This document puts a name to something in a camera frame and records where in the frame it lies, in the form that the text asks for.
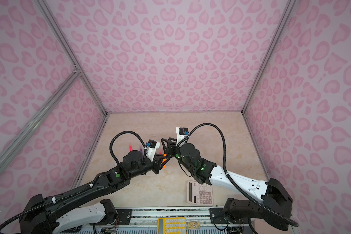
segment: calculator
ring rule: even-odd
[[[186,234],[186,219],[184,217],[159,218],[157,234]]]
[[[198,206],[212,206],[212,186],[199,184],[196,181],[187,181],[187,203]]]

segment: yellow calculator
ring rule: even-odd
[[[157,234],[186,234],[186,219],[184,217],[159,218]]]

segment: aluminum frame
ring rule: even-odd
[[[22,147],[33,136],[33,134],[52,112],[55,106],[57,106],[63,96],[73,86],[78,77],[81,77],[81,75],[79,70],[76,69],[48,99],[48,101],[34,115],[34,117],[30,119],[30,121],[23,127],[22,131],[15,137],[13,142],[3,152],[0,153],[0,175],[9,166],[9,164],[15,158],[17,153],[22,149]]]
[[[47,21],[48,25],[50,26],[51,30],[55,34],[56,38],[60,42],[61,47],[64,49],[66,55],[68,56],[69,60],[74,64],[74,67],[79,69],[82,73],[82,81],[86,86],[88,92],[90,93],[92,99],[95,101],[97,106],[99,107],[100,111],[103,113],[104,116],[107,115],[107,111],[103,106],[100,98],[98,97],[97,93],[95,92],[94,88],[92,87],[90,81],[88,80],[86,73],[83,70],[83,67],[79,64],[77,57],[75,56],[73,50],[71,49],[66,36],[60,29],[59,24],[56,21],[55,16],[53,15],[51,9],[49,8],[46,0],[34,0],[37,4],[38,8],[42,12],[45,20]]]
[[[82,179],[83,179],[83,176],[84,176],[84,173],[86,172],[88,165],[90,164],[90,161],[94,155],[95,149],[99,143],[100,137],[103,134],[104,127],[107,124],[108,118],[109,118],[109,115],[103,117],[103,119],[101,120],[101,124],[99,125],[99,129],[91,141],[92,143],[91,143],[91,145],[86,153],[86,156],[84,157],[84,160],[83,160],[81,166],[79,167],[77,175],[75,176],[73,184],[71,185],[71,189],[80,186]]]
[[[280,22],[274,32],[273,38],[269,44],[267,53],[264,56],[263,62],[261,63],[259,67],[259,71],[257,73],[257,76],[255,77],[255,80],[253,82],[253,85],[248,93],[248,97],[246,102],[244,103],[242,113],[245,113],[248,109],[248,106],[252,100],[253,94],[256,92],[257,89],[257,84],[259,81],[262,79],[264,75],[264,71],[267,68],[270,59],[272,58],[272,55],[274,54],[274,51],[280,42],[282,35],[284,31],[286,30],[286,27],[290,21],[291,16],[293,15],[296,6],[298,5],[299,0],[289,0],[286,4],[285,10],[281,16]]]

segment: enclosure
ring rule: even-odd
[[[299,233],[351,233],[351,0],[0,0],[0,224],[114,167],[120,131],[159,141],[202,122],[226,135],[228,170],[283,184]],[[186,206],[167,200],[186,193],[182,173],[112,198]]]

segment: white bracket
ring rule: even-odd
[[[179,134],[179,127],[175,128],[175,129],[176,129],[175,132],[176,132],[176,134],[177,134],[177,144],[178,144],[183,138],[187,137],[188,135],[180,135],[180,134]]]
[[[153,162],[154,154],[156,153],[156,150],[160,148],[160,143],[156,142],[156,146],[154,148],[150,148],[147,146],[147,158]]]

